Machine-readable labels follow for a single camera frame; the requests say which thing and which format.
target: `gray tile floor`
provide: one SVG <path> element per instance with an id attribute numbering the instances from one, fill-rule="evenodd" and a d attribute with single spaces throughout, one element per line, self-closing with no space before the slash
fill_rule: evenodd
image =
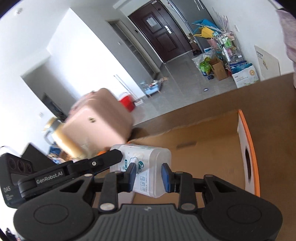
<path id="1" fill-rule="evenodd" d="M 168 80 L 163 82 L 160 93 L 145 98 L 144 103 L 132 111 L 135 124 L 237 88 L 232 77 L 208 80 L 192 58 L 190 52 L 162 65 L 159 78 L 166 76 Z"/>

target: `plastic bottle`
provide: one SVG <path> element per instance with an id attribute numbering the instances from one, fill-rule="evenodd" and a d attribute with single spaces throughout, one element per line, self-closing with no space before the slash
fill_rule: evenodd
<path id="1" fill-rule="evenodd" d="M 222 41 L 223 41 L 225 47 L 228 47 L 227 39 L 226 38 L 222 38 Z"/>
<path id="2" fill-rule="evenodd" d="M 161 165 L 171 165 L 171 152 L 165 148 L 140 145 L 114 145 L 111 150 L 120 150 L 123 158 L 120 163 L 110 167 L 110 171 L 125 172 L 131 162 L 136 164 L 137 174 L 133 191 L 158 198 L 165 193 L 161 178 Z"/>
<path id="3" fill-rule="evenodd" d="M 227 61 L 230 62 L 231 59 L 230 59 L 229 54 L 228 54 L 228 52 L 227 52 L 227 50 L 226 50 L 225 47 L 223 47 L 223 51 L 224 51 L 224 53 L 225 53 L 225 56 L 226 56 L 226 58 L 227 58 Z"/>
<path id="4" fill-rule="evenodd" d="M 229 38 L 229 37 L 226 37 L 225 39 L 226 39 L 227 45 L 228 45 L 229 47 L 232 47 L 232 43 L 231 43 L 230 38 Z"/>

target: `doorway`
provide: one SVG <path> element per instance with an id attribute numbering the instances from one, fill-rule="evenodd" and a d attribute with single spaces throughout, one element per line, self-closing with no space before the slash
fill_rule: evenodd
<path id="1" fill-rule="evenodd" d="M 144 5 L 129 18 L 146 36 L 163 62 L 192 50 L 188 38 L 160 2 L 152 1 Z"/>
<path id="2" fill-rule="evenodd" d="M 147 72 L 150 74 L 152 78 L 156 76 L 156 71 L 153 69 L 153 67 L 150 66 L 148 61 L 144 58 L 144 56 L 141 54 L 141 52 L 138 50 L 138 48 L 135 46 L 135 44 L 129 39 L 129 37 L 126 35 L 126 33 L 123 31 L 123 29 L 120 27 L 120 21 L 116 22 L 109 22 L 111 27 L 114 29 L 114 31 L 118 34 L 118 36 L 122 39 L 122 41 L 126 44 L 126 46 L 132 51 L 132 53 L 135 55 L 135 57 L 140 61 L 140 63 L 143 65 L 143 67 L 147 70 Z"/>

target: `plastic bag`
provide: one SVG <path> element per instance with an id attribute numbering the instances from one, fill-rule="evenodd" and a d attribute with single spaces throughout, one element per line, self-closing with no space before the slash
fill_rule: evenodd
<path id="1" fill-rule="evenodd" d="M 200 70 L 201 70 L 203 76 L 208 76 L 212 71 L 211 66 L 208 61 L 203 61 L 200 63 Z"/>
<path id="2" fill-rule="evenodd" d="M 203 76 L 208 76 L 211 73 L 209 61 L 214 58 L 215 55 L 215 50 L 210 50 L 192 59 L 195 66 L 202 72 Z"/>
<path id="3" fill-rule="evenodd" d="M 215 55 L 216 55 L 215 50 L 210 50 L 206 53 L 202 53 L 201 55 L 198 55 L 192 60 L 195 63 L 195 66 L 200 70 L 200 63 L 203 62 L 207 57 L 209 57 L 211 60 L 213 57 L 215 57 Z"/>

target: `dark brown door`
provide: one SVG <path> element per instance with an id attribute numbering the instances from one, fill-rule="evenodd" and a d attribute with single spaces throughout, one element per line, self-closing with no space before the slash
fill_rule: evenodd
<path id="1" fill-rule="evenodd" d="M 164 62 L 190 51 L 188 39 L 159 2 L 153 1 L 133 12 L 129 18 L 150 41 Z"/>

